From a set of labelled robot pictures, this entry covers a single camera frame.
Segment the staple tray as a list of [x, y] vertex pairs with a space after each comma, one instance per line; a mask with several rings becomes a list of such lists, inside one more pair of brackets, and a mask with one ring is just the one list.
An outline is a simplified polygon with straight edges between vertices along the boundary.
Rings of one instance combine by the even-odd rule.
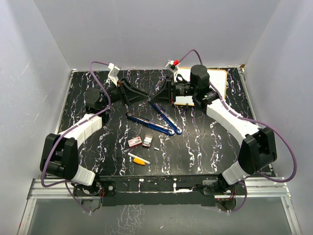
[[150, 148], [150, 147], [151, 147], [151, 144], [152, 144], [152, 140], [153, 140], [153, 135], [150, 134], [150, 133], [147, 133], [147, 134], [145, 135], [145, 137], [144, 137], [142, 146], [143, 146], [143, 147]]

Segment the red white staple box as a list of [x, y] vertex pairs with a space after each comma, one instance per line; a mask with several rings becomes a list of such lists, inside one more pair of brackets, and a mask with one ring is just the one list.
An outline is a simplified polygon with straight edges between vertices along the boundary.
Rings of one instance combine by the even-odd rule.
[[130, 148], [141, 145], [141, 144], [142, 144], [141, 137], [136, 137], [136, 138], [128, 140], [128, 145]]

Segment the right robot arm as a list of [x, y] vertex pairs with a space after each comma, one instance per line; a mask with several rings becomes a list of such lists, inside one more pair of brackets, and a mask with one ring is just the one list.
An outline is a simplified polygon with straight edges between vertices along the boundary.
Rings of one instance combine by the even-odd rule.
[[151, 103], [173, 103], [177, 97], [192, 97], [194, 106], [217, 121], [240, 144], [238, 159], [218, 175], [214, 190], [230, 194], [239, 181], [257, 173], [277, 159], [274, 132], [258, 127], [227, 106], [218, 89], [210, 82], [204, 65], [194, 65], [189, 80], [178, 79], [179, 67], [174, 61], [166, 65], [170, 75], [150, 99]]

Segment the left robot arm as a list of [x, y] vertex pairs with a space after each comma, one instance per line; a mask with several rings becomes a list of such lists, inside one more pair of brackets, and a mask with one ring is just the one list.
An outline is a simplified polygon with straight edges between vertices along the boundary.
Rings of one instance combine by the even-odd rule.
[[90, 195], [100, 192], [101, 183], [96, 174], [79, 164], [78, 150], [91, 135], [99, 131], [109, 120], [107, 110], [115, 102], [130, 106], [148, 99], [149, 94], [135, 88], [126, 79], [121, 79], [108, 91], [89, 88], [85, 93], [86, 114], [84, 117], [59, 134], [49, 134], [44, 143], [40, 170], [42, 176], [50, 174], [64, 182], [84, 185]]

